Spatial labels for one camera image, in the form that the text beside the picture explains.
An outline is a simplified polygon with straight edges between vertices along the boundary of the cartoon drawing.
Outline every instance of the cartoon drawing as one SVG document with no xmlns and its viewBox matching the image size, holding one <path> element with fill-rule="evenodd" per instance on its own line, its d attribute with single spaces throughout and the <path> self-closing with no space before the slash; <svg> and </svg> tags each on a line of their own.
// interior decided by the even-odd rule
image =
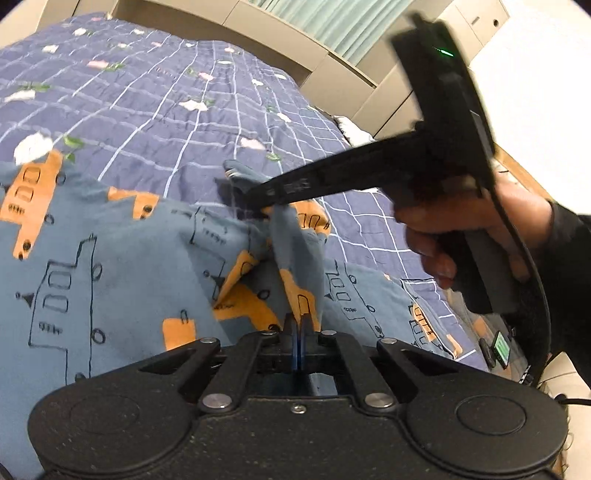
<svg viewBox="0 0 591 480">
<path fill-rule="evenodd" d="M 167 351 L 194 342 L 197 339 L 195 320 L 189 319 L 186 310 L 181 310 L 180 318 L 164 319 L 162 335 Z"/>
<path fill-rule="evenodd" d="M 345 274 L 341 275 L 339 272 L 339 264 L 335 260 L 335 271 L 325 272 L 325 275 L 329 280 L 330 291 L 324 296 L 331 300 L 338 301 L 347 319 L 351 321 L 364 321 L 369 325 L 377 338 L 383 338 L 384 331 L 374 315 L 375 308 L 368 305 L 361 296 L 361 293 L 359 293 L 359 290 L 357 290 L 357 278 L 347 272 L 346 264 L 343 265 L 343 268 Z M 359 312 L 358 309 L 348 303 L 351 301 L 351 294 L 359 297 L 361 302 L 363 302 L 363 305 L 365 305 L 366 312 Z"/>
<path fill-rule="evenodd" d="M 0 207 L 0 221 L 21 226 L 12 252 L 14 258 L 28 258 L 43 223 L 53 220 L 47 209 L 59 182 L 61 162 L 61 153 L 53 150 L 44 163 L 23 164 L 6 192 Z"/>
<path fill-rule="evenodd" d="M 135 197 L 134 211 L 132 214 L 134 220 L 144 220 L 151 216 L 158 200 L 160 199 L 158 195 L 153 193 L 136 192 L 135 190 L 119 190 L 115 187 L 109 188 L 109 191 L 107 192 L 107 199 L 110 202 L 116 202 L 117 200 L 129 197 Z"/>
<path fill-rule="evenodd" d="M 102 275 L 102 265 L 93 263 L 95 246 L 91 235 L 80 242 L 73 264 L 49 260 L 37 292 L 16 294 L 33 308 L 29 346 L 65 353 L 66 384 L 91 376 L 92 348 L 106 341 L 92 323 L 93 282 Z"/>
</svg>

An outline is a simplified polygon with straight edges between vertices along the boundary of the wall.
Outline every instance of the wall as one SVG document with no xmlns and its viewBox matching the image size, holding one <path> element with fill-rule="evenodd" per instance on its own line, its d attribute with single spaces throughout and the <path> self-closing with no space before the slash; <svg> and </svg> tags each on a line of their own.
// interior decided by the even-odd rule
<svg viewBox="0 0 591 480">
<path fill-rule="evenodd" d="M 470 64 L 497 143 L 556 201 L 591 213 L 591 18 L 570 0 L 504 0 Z"/>
<path fill-rule="evenodd" d="M 0 48 L 71 17 L 78 0 L 22 0 L 0 23 Z"/>
<path fill-rule="evenodd" d="M 23 0 L 0 22 L 0 48 L 35 33 L 47 0 Z"/>
<path fill-rule="evenodd" d="M 407 15 L 410 12 L 421 12 L 425 18 L 432 20 L 437 18 L 450 3 L 452 0 L 414 0 L 404 14 L 396 19 L 386 30 L 386 33 L 364 55 L 356 67 L 375 83 L 381 83 L 398 63 L 396 54 L 390 45 L 390 37 L 411 27 Z"/>
</svg>

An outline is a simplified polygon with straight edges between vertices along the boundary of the blue patterned cloth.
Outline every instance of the blue patterned cloth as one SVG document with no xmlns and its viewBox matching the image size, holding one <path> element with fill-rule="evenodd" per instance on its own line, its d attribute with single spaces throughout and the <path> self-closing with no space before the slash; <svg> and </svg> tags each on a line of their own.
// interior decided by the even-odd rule
<svg viewBox="0 0 591 480">
<path fill-rule="evenodd" d="M 251 214 L 224 180 L 224 161 L 275 176 L 348 144 L 289 75 L 240 47 L 95 14 L 0 50 L 0 161 L 26 163 L 52 147 L 108 186 L 234 220 Z M 484 368 L 387 197 L 353 191 L 319 204 L 332 225 L 326 257 L 402 279 L 462 347 L 461 361 Z"/>
</svg>

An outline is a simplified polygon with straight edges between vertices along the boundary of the hand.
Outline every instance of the hand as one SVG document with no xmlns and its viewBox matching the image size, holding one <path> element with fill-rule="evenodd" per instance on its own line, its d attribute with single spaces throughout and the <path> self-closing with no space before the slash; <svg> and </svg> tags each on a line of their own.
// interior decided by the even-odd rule
<svg viewBox="0 0 591 480">
<path fill-rule="evenodd" d="M 500 174 L 497 174 L 496 182 L 501 204 L 521 238 L 530 250 L 540 249 L 547 242 L 552 228 L 550 203 Z M 425 272 L 432 275 L 443 289 L 452 286 L 457 269 L 432 234 L 454 230 L 485 229 L 507 251 L 515 278 L 525 281 L 529 277 L 525 262 L 490 195 L 478 198 L 474 191 L 450 194 L 416 207 L 395 209 L 394 218 L 407 224 L 408 247 L 421 255 Z"/>
</svg>

